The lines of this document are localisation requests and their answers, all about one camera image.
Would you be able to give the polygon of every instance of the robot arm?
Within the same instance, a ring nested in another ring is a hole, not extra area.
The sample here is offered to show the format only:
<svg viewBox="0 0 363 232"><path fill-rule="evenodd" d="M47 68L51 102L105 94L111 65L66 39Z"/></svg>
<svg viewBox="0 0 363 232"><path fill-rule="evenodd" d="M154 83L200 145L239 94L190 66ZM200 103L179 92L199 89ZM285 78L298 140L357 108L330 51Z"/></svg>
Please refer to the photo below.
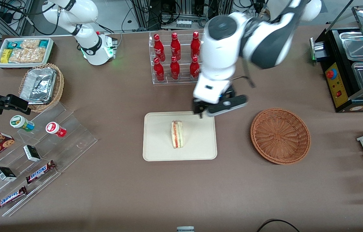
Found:
<svg viewBox="0 0 363 232"><path fill-rule="evenodd" d="M96 22L98 9L91 0L51 0L44 2L42 9L45 10L52 4L44 17L51 23L59 25L72 34L80 44L84 57L92 65L101 65L115 57L113 41L106 35L98 35L89 24Z"/></svg>
<svg viewBox="0 0 363 232"><path fill-rule="evenodd" d="M249 19L239 12L208 21L201 48L203 63L193 92L193 112L202 116L207 110L208 116L216 116L245 106L247 97L236 96L230 83L238 57L261 69L279 65L289 52L299 19L310 14L304 12L306 5L317 1L291 0L272 22Z"/></svg>

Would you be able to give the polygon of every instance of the wicker basket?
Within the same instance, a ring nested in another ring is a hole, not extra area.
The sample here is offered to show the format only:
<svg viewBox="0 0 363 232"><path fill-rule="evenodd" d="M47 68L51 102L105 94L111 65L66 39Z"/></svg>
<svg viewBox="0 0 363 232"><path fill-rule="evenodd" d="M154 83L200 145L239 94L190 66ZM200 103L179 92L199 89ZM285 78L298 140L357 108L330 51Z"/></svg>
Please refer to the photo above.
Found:
<svg viewBox="0 0 363 232"><path fill-rule="evenodd" d="M252 122L250 137L256 150L277 164L293 164L309 152L311 137L306 124L280 108L260 112Z"/></svg>
<svg viewBox="0 0 363 232"><path fill-rule="evenodd" d="M53 94L51 97L52 98L51 102L47 105L28 105L28 107L36 113L41 113L45 109L55 106L60 101L61 95L63 94L64 77L63 77L63 74L60 72L60 69L58 69L58 67L52 63L46 63L45 65L40 65L40 66L34 67L33 69L43 69L43 68L52 68L52 69L56 70L57 76L56 76L56 82L54 84L54 90L53 90ZM27 73L24 75L24 78L21 81L20 87L18 88L18 94L21 94L21 90L23 89L24 81L26 80L26 76L27 76Z"/></svg>

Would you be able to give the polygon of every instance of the red emergency stop button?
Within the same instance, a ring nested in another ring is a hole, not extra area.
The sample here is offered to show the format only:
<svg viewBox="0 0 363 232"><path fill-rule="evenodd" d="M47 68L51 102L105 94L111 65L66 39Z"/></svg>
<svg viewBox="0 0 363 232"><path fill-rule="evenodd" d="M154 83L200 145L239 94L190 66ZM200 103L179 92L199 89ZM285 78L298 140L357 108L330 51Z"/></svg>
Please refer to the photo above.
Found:
<svg viewBox="0 0 363 232"><path fill-rule="evenodd" d="M337 70L336 69L331 69L329 71L326 72L326 77L329 78L330 80L334 80L337 76Z"/></svg>

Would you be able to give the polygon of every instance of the table surface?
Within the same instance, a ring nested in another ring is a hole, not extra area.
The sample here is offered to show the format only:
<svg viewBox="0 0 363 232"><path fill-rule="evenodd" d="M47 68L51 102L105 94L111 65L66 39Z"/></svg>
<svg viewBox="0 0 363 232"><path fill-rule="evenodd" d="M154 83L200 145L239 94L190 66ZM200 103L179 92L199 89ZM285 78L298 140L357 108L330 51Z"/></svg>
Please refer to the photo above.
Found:
<svg viewBox="0 0 363 232"><path fill-rule="evenodd" d="M278 67L250 66L256 83L234 81L246 107L215 118L214 160L146 162L144 116L189 111L193 85L154 86L148 33L123 35L117 58L92 66L73 37L53 37L52 63L65 78L62 103L99 141L11 217L5 231L256 231L271 218L301 231L363 231L363 113L335 113L320 66L308 60L309 38L324 26L301 26ZM26 71L0 69L0 94L17 94ZM243 74L237 62L237 75ZM282 107L308 126L312 145L299 163L262 158L249 138L258 112ZM0 116L0 131L15 133ZM264 231L292 231L272 223Z"/></svg>

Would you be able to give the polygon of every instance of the coca-cola bottle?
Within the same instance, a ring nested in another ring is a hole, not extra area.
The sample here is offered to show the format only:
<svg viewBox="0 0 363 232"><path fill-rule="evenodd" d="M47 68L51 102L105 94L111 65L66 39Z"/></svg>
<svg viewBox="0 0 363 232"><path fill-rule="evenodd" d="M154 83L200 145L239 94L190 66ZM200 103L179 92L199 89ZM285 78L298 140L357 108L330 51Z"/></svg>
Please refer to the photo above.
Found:
<svg viewBox="0 0 363 232"><path fill-rule="evenodd" d="M164 81L164 69L163 69L163 65L160 64L160 60L155 57L154 58L154 74L156 76L156 79L158 82L163 82Z"/></svg>
<svg viewBox="0 0 363 232"><path fill-rule="evenodd" d="M156 54L156 57L158 57L161 62L164 62L166 60L166 56L164 54L163 43L160 41L160 36L158 34L155 34L153 38L154 38L154 52Z"/></svg>
<svg viewBox="0 0 363 232"><path fill-rule="evenodd" d="M192 63L190 64L190 79L192 81L197 81L197 78L199 77L199 63L197 62L197 57L194 56L192 59Z"/></svg>
<svg viewBox="0 0 363 232"><path fill-rule="evenodd" d="M195 31L193 32L193 40L191 41L190 44L190 49L191 49L191 53L190 56L193 57L199 57L200 54L200 40L199 40L199 32Z"/></svg>
<svg viewBox="0 0 363 232"><path fill-rule="evenodd" d="M175 56L177 60L182 58L182 53L180 49L180 41L177 38L177 33L172 33L172 43L170 44L170 49L172 50L172 56Z"/></svg>
<svg viewBox="0 0 363 232"><path fill-rule="evenodd" d="M172 56L170 70L172 71L173 80L178 80L180 78L180 65L179 62L177 62L177 58L175 56Z"/></svg>

